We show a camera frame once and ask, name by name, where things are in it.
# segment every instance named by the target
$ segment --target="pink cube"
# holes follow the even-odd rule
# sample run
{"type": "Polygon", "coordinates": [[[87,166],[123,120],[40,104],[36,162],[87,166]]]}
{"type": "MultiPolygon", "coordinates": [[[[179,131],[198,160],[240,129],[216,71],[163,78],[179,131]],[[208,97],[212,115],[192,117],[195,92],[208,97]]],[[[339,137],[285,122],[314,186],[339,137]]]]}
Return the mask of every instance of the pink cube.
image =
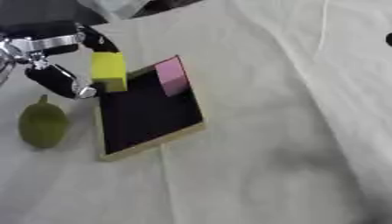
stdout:
{"type": "Polygon", "coordinates": [[[180,94],[189,88],[186,72],[179,56],[165,60],[155,65],[157,76],[167,96],[180,94]]]}

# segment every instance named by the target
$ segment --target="green fruit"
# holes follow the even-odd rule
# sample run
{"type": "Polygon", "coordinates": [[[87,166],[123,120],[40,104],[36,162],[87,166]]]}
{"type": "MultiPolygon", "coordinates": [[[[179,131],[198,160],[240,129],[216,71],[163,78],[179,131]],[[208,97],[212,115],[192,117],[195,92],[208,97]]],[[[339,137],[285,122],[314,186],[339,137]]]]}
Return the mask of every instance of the green fruit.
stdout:
{"type": "Polygon", "coordinates": [[[19,134],[22,139],[37,148],[56,146],[66,134],[68,119],[57,106],[41,96],[36,104],[28,106],[19,117],[19,134]]]}

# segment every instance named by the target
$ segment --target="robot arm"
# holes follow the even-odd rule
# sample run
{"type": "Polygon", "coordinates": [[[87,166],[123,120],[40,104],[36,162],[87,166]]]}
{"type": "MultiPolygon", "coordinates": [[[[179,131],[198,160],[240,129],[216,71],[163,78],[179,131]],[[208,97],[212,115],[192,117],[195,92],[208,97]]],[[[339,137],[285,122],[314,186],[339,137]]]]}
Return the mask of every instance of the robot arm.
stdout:
{"type": "Polygon", "coordinates": [[[117,47],[91,27],[74,22],[27,24],[8,27],[0,37],[0,86],[17,64],[26,64],[25,74],[31,80],[58,95],[84,99],[99,95],[98,84],[81,86],[77,77],[64,67],[51,64],[54,54],[75,52],[79,44],[94,52],[118,53],[117,47]]]}

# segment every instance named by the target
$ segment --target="black object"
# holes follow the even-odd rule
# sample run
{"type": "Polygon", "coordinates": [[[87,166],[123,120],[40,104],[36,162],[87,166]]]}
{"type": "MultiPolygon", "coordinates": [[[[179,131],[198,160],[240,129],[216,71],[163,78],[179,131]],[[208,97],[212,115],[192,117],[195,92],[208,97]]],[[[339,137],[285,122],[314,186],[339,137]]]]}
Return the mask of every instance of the black object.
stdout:
{"type": "Polygon", "coordinates": [[[155,69],[128,80],[128,87],[100,97],[106,155],[203,122],[193,91],[167,96],[155,69]]]}
{"type": "Polygon", "coordinates": [[[392,46],[392,33],[387,35],[386,41],[389,46],[392,46]]]}
{"type": "Polygon", "coordinates": [[[118,48],[104,35],[89,26],[84,26],[82,31],[86,34],[83,41],[85,47],[91,48],[96,53],[118,53],[118,48]]]}
{"type": "Polygon", "coordinates": [[[36,81],[57,95],[72,99],[76,97],[73,91],[76,77],[62,66],[50,65],[42,70],[27,68],[24,73],[29,79],[36,81]]]}

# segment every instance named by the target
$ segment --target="table surface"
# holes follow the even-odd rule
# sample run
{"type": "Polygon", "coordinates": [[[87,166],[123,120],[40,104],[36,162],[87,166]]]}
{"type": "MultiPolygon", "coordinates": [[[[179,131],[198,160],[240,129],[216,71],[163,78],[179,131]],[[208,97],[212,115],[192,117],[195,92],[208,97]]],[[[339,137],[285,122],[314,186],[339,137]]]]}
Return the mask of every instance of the table surface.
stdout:
{"type": "MultiPolygon", "coordinates": [[[[0,90],[0,221],[367,219],[355,178],[298,70],[277,38],[246,15],[237,1],[217,0],[97,27],[122,49],[130,71],[180,55],[206,116],[204,131],[114,163],[96,160],[96,100],[50,94],[72,121],[65,141],[34,150],[19,139],[18,116],[47,93],[19,67],[0,90]]],[[[52,61],[87,79],[90,53],[52,61]]]]}

